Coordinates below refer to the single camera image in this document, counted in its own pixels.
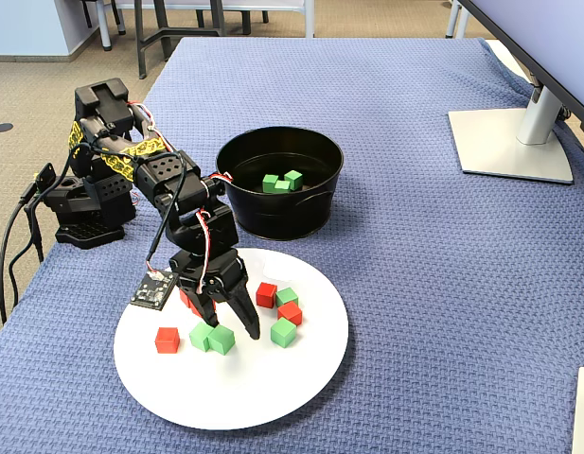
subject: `white plate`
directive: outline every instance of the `white plate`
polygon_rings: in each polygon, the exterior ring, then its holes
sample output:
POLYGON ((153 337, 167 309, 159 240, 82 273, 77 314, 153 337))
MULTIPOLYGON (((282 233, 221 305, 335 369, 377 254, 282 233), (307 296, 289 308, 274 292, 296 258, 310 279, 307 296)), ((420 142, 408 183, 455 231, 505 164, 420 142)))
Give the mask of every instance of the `white plate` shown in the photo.
POLYGON ((234 429, 268 423, 302 407, 331 380, 348 340, 345 305, 336 288, 311 265, 284 253, 239 249, 254 301, 260 282, 291 287, 303 322, 288 348, 271 341, 276 307, 257 307, 260 339, 252 340, 227 304, 216 305, 221 324, 235 332, 226 356, 193 347, 188 333, 201 319, 175 289, 161 312, 128 305, 115 332, 115 366, 143 407, 190 428, 234 429), (160 326, 178 328, 175 355, 159 355, 160 326))

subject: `wall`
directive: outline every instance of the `wall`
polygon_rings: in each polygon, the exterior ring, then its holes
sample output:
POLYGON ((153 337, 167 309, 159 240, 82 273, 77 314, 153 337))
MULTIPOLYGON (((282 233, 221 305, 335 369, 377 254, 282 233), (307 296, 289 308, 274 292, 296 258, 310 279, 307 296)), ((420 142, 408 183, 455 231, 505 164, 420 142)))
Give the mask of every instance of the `wall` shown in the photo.
POLYGON ((0 55, 67 56, 92 31, 80 0, 0 0, 0 55))
MULTIPOLYGON (((87 9, 90 11, 92 20, 92 28, 88 28, 83 14, 83 4, 80 0, 54 0, 54 2, 60 17, 68 54, 72 54, 97 28, 96 5, 90 2, 87 3, 87 9)), ((115 19, 111 13, 111 8, 107 7, 106 11, 107 21, 110 21, 112 26, 115 19)))

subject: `black cable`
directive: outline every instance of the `black cable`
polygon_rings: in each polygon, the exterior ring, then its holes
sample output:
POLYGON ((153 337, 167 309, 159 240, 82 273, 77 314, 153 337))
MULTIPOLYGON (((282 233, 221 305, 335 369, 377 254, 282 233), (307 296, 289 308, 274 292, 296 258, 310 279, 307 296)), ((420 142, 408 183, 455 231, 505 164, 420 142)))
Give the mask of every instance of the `black cable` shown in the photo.
POLYGON ((0 251, 0 312, 1 312, 1 323, 5 324, 8 320, 8 316, 6 315, 6 297, 4 295, 4 262, 6 261, 6 249, 8 248, 8 238, 9 232, 11 231, 11 227, 14 225, 14 221, 16 217, 20 213, 20 210, 23 209, 25 203, 23 201, 19 201, 14 208, 11 216, 9 217, 8 226, 6 227, 6 231, 4 232, 4 239, 1 241, 1 251, 0 251))
POLYGON ((14 304, 13 306, 16 307, 18 305, 18 286, 16 285, 16 278, 14 277, 14 265, 16 262, 22 257, 30 247, 33 245, 33 239, 35 238, 35 229, 37 228, 37 215, 35 214, 37 210, 37 205, 49 194, 52 192, 56 187, 58 187, 64 178, 66 178, 66 172, 68 172, 69 167, 71 166, 71 159, 73 158, 73 153, 77 151, 81 147, 90 147, 89 144, 85 142, 81 142, 76 144, 69 150, 68 158, 66 158, 66 164, 64 165, 64 169, 62 170, 61 176, 51 185, 49 186, 44 192, 42 192, 30 205, 30 216, 31 216, 31 234, 30 238, 28 239, 27 245, 17 253, 14 258, 12 258, 11 262, 9 262, 9 280, 11 281, 12 288, 14 290, 14 304))
POLYGON ((178 181, 178 186, 176 187, 176 191, 174 192, 174 195, 171 198, 171 202, 169 203, 168 208, 166 209, 166 213, 164 214, 163 219, 161 220, 161 224, 159 225, 159 230, 157 230, 157 234, 155 235, 155 238, 152 240, 152 243, 150 244, 149 254, 147 255, 147 260, 146 260, 147 265, 150 265, 150 259, 155 254, 155 251, 157 251, 157 247, 159 246, 159 241, 161 240, 161 235, 163 234, 163 231, 166 230, 166 225, 168 225, 168 219, 169 219, 169 215, 171 214, 171 210, 180 197, 180 193, 182 192, 182 187, 185 184, 185 179, 186 179, 186 162, 185 162, 184 158, 182 157, 182 154, 180 154, 180 152, 176 148, 174 148, 171 144, 170 144, 170 146, 174 150, 170 154, 173 154, 174 156, 176 156, 180 160, 180 165, 182 167, 182 173, 180 175, 180 180, 178 181))

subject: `circuit board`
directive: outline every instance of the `circuit board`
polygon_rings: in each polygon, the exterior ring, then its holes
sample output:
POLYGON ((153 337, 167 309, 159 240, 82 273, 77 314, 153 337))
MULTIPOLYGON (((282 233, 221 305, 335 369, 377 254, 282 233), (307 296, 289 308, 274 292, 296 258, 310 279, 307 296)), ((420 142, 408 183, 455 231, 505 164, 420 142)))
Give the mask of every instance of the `circuit board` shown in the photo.
POLYGON ((170 271, 147 271, 132 297, 131 304, 161 310, 176 287, 178 274, 170 271))

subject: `textured blue fabric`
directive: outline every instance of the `textured blue fabric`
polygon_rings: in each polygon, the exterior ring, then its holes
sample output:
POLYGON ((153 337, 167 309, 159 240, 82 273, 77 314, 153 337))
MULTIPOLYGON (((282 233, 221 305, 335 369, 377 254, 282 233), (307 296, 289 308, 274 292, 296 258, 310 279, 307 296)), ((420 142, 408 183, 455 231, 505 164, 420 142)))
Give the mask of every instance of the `textured blue fabric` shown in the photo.
MULTIPOLYGON (((125 239, 55 246, 0 333, 0 452, 570 452, 584 150, 556 127, 573 186, 465 175, 447 116, 528 94, 477 40, 182 40, 146 102, 204 173, 228 140, 264 126, 314 129, 345 153, 320 232, 239 242, 333 282, 350 320, 343 365, 258 428, 200 431, 144 410, 113 361, 158 223, 142 200, 125 239)), ((155 265, 174 251, 164 241, 155 265)))

